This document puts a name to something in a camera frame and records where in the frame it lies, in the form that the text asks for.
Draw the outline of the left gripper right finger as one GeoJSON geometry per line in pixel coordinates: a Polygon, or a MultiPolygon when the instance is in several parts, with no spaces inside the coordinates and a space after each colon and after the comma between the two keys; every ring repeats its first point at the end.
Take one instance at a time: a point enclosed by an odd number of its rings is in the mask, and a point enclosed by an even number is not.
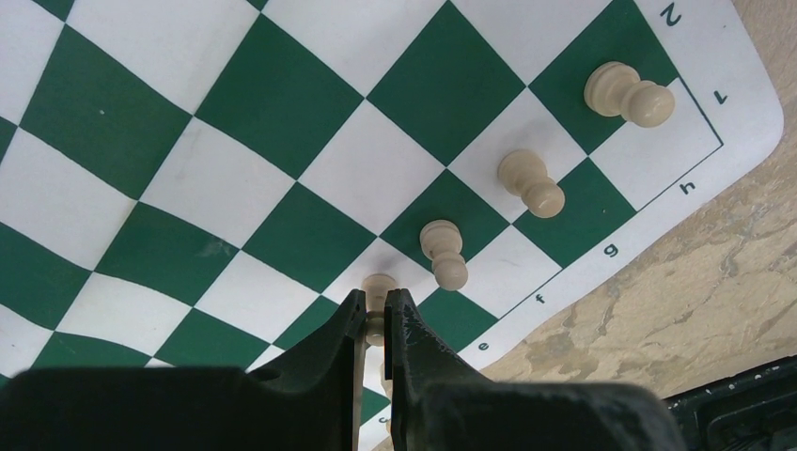
{"type": "Polygon", "coordinates": [[[492,381],[422,319],[406,288],[385,303],[385,377],[397,450],[682,450],[665,404],[615,382],[492,381]]]}

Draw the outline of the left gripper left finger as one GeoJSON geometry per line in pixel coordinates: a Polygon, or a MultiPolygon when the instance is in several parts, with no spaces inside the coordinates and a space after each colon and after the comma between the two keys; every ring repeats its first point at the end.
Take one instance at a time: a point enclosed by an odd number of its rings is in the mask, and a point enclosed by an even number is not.
{"type": "Polygon", "coordinates": [[[1,391],[5,450],[352,450],[366,296],[253,371],[27,370],[1,391]]]}

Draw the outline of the white pawn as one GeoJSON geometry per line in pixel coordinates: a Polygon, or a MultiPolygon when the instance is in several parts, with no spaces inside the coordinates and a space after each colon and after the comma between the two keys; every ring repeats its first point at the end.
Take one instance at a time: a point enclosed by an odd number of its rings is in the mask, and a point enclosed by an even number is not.
{"type": "Polygon", "coordinates": [[[397,288],[396,280],[390,275],[375,273],[362,282],[361,289],[366,295],[366,341],[371,346],[384,346],[384,308],[389,291],[397,288]]]}
{"type": "Polygon", "coordinates": [[[510,194],[519,197],[534,216],[555,217],[565,206],[565,194],[549,177],[547,166],[533,151],[517,149],[505,156],[497,176],[510,194]]]}
{"type": "Polygon", "coordinates": [[[622,62],[596,68],[584,89],[586,105],[603,117],[622,117],[642,128],[664,124],[674,113],[676,100],[669,88],[649,80],[622,62]]]}
{"type": "Polygon", "coordinates": [[[447,220],[431,221],[422,228],[419,242],[440,288],[456,291],[466,285],[468,271],[461,255],[461,232],[456,225],[447,220]]]}

